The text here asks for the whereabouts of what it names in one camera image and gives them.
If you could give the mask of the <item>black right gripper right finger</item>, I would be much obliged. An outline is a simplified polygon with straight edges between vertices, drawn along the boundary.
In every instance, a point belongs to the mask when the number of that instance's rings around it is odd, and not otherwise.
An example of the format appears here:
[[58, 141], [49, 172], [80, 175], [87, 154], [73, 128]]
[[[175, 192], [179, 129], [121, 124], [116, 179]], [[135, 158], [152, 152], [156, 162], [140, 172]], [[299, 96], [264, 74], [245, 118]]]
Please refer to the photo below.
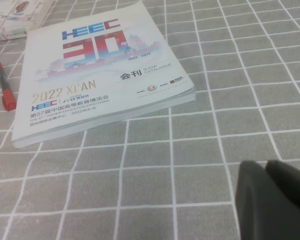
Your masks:
[[265, 171], [290, 202], [300, 209], [300, 170], [279, 160], [269, 160]]

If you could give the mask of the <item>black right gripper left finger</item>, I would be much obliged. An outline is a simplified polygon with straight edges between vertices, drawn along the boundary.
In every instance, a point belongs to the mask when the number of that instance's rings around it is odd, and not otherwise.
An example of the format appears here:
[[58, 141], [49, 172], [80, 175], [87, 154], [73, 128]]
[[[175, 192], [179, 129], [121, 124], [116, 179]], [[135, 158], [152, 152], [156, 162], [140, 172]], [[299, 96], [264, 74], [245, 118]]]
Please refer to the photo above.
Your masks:
[[300, 240], [300, 209], [255, 161], [239, 166], [235, 193], [243, 240]]

